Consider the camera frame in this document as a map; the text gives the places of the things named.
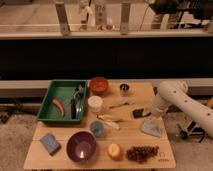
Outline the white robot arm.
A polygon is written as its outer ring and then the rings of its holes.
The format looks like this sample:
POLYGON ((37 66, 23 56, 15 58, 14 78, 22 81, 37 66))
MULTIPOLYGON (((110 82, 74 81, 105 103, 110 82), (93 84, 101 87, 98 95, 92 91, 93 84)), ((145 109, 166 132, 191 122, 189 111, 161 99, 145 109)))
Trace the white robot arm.
POLYGON ((160 82, 150 105, 151 114, 160 117, 170 105, 175 105, 213 138, 213 109, 189 97, 187 91, 188 85, 185 81, 160 82))

